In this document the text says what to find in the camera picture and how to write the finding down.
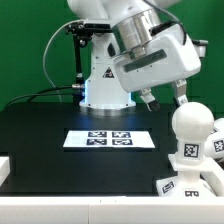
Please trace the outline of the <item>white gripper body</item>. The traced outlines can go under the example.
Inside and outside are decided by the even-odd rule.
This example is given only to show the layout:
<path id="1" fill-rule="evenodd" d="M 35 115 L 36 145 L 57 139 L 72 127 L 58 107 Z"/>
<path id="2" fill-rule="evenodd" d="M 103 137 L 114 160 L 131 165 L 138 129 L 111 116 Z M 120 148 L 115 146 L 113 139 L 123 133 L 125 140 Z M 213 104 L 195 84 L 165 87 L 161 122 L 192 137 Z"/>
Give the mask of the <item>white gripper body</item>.
<path id="1" fill-rule="evenodd" d="M 197 74 L 201 69 L 199 56 L 189 36 L 186 43 L 183 39 L 180 28 L 168 28 L 146 45 L 144 56 L 117 57 L 114 69 L 122 88 L 128 93 L 136 92 Z"/>

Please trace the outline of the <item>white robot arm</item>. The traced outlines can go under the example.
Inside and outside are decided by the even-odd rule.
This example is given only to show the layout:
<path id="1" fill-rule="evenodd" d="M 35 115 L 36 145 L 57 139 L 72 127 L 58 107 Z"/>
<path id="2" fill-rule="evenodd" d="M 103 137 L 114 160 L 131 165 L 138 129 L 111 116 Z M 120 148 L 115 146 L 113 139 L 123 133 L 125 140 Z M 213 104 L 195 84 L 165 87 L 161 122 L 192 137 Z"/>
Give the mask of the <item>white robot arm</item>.
<path id="1" fill-rule="evenodd" d="M 160 13 L 181 0 L 67 0 L 79 17 L 73 23 L 81 46 L 92 43 L 91 73 L 80 107 L 116 114 L 135 107 L 137 92 L 151 111 L 159 103 L 151 89 L 172 83 L 179 103 L 186 79 L 201 68 L 199 52 L 180 21 Z"/>

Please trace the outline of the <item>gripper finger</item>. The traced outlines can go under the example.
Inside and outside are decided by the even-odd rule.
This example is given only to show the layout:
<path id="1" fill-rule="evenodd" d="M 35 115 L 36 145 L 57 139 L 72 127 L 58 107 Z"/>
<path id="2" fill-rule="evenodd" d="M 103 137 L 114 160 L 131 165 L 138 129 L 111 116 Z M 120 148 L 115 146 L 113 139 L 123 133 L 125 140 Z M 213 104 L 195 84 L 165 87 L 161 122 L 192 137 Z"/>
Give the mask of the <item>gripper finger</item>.
<path id="1" fill-rule="evenodd" d="M 177 107 L 188 102 L 187 92 L 187 81 L 185 79 L 179 79 L 172 83 L 174 90 L 174 103 Z"/>
<path id="2" fill-rule="evenodd" d="M 160 109 L 158 101 L 155 99 L 151 93 L 150 88 L 145 88 L 140 91 L 140 98 L 146 104 L 149 111 L 157 111 Z"/>

